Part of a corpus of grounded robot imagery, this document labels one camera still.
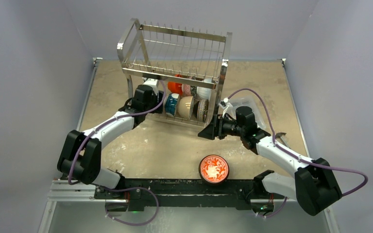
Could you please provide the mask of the beige speckled bowl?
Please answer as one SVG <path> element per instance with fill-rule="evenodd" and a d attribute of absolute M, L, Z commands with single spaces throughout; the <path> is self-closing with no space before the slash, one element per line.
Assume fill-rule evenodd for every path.
<path fill-rule="evenodd" d="M 193 113 L 195 98 L 193 96 L 182 97 L 178 102 L 178 114 L 187 120 L 190 120 Z"/>

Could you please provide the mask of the red floral pattern bowl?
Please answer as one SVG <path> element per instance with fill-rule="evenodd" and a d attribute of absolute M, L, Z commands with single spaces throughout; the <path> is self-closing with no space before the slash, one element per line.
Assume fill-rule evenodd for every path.
<path fill-rule="evenodd" d="M 210 185 L 219 185 L 228 179 L 230 167 L 227 161 L 215 154 L 204 157 L 198 166 L 200 178 Z"/>

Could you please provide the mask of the steel two-tier dish rack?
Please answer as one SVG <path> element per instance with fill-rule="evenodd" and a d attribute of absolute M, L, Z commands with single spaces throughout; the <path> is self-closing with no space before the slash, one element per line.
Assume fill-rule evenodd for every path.
<path fill-rule="evenodd" d="M 190 120 L 178 113 L 176 116 L 165 113 L 148 116 L 165 123 L 198 128 L 207 126 L 219 111 L 232 38 L 231 32 L 211 33 L 187 27 L 161 26 L 132 18 L 117 44 L 128 96 L 134 94 L 132 77 L 211 88 L 205 122 L 199 122 L 194 114 Z M 211 78 L 212 83 L 204 83 L 206 78 Z"/>

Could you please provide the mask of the white red-rimmed bowl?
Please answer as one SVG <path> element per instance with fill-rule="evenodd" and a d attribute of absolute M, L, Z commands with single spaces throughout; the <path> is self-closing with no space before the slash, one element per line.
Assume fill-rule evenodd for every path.
<path fill-rule="evenodd" d="M 177 93 L 170 93 L 166 96 L 164 103 L 164 111 L 166 115 L 171 117 L 176 116 L 179 99 L 180 95 Z"/>

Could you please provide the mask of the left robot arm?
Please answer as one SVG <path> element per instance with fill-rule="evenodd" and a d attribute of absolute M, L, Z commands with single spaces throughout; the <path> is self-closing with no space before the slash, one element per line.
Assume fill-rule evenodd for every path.
<path fill-rule="evenodd" d="M 103 186 L 115 199 L 125 194 L 124 177 L 101 166 L 102 150 L 122 134 L 136 128 L 147 114 L 162 111 L 166 92 L 158 87 L 163 84 L 148 79 L 112 117 L 89 130 L 72 130 L 67 134 L 57 169 L 67 176 L 68 184 Z"/>

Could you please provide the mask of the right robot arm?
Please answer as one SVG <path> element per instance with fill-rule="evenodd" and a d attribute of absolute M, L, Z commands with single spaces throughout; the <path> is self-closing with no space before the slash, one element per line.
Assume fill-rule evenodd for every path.
<path fill-rule="evenodd" d="M 339 184 L 325 159 L 291 156 L 289 148 L 276 143 L 270 133 L 258 127 L 250 107 L 237 108 L 235 119 L 216 115 L 198 133 L 198 137 L 209 140 L 222 140 L 228 135 L 239 137 L 246 149 L 269 159 L 291 175 L 287 177 L 266 170 L 255 176 L 253 191 L 258 197 L 275 193 L 296 200 L 311 216 L 342 198 Z"/>

